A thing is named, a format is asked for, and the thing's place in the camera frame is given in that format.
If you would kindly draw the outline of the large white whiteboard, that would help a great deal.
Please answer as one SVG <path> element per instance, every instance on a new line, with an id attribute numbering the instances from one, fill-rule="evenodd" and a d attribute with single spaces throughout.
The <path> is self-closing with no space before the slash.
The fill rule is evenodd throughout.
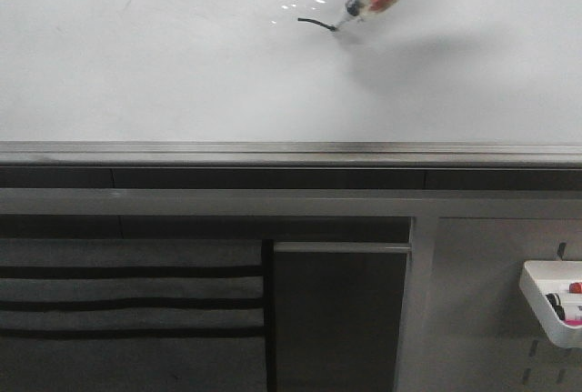
<path id="1" fill-rule="evenodd" d="M 1 0 L 15 164 L 581 164 L 581 0 Z"/>

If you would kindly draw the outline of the black capped marker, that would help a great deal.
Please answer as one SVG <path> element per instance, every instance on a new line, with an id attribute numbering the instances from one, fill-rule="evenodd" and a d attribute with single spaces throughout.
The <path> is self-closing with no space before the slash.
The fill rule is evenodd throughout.
<path id="1" fill-rule="evenodd" d="M 546 294 L 546 298 L 552 307 L 561 307 L 562 306 L 562 302 L 561 302 L 561 298 L 560 298 L 559 294 L 549 293 L 549 294 Z"/>

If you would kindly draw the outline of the white metal stand frame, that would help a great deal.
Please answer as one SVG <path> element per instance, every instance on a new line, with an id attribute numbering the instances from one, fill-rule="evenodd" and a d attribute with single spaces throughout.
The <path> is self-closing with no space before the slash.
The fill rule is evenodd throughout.
<path id="1" fill-rule="evenodd" d="M 581 196 L 554 192 L 5 189 L 16 239 L 259 240 L 411 247 L 391 391 L 578 391 L 519 289 L 528 260 L 581 256 Z"/>

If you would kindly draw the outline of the red capped marker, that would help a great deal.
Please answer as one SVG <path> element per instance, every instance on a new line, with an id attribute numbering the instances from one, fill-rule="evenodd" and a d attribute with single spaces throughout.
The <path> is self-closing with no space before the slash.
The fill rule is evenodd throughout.
<path id="1" fill-rule="evenodd" d="M 581 294 L 582 293 L 582 283 L 581 282 L 573 282 L 569 285 L 568 290 L 571 294 Z"/>

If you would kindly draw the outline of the dark grey flat panel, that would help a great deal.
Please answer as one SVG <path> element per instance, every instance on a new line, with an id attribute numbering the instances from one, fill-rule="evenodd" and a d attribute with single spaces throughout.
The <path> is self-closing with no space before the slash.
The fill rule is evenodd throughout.
<path id="1" fill-rule="evenodd" d="M 393 390 L 410 250 L 398 243 L 275 245 L 278 390 Z"/>

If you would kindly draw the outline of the white plastic marker tray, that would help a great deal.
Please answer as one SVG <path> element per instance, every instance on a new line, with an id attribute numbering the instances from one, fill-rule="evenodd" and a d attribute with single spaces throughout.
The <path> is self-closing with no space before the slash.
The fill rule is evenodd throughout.
<path id="1" fill-rule="evenodd" d="M 581 324 L 564 322 L 562 306 L 581 305 L 581 294 L 568 290 L 573 282 L 581 282 L 580 261 L 528 260 L 524 263 L 519 287 L 532 308 L 548 339 L 557 347 L 581 348 Z M 561 307 L 552 307 L 546 294 L 559 294 Z"/>

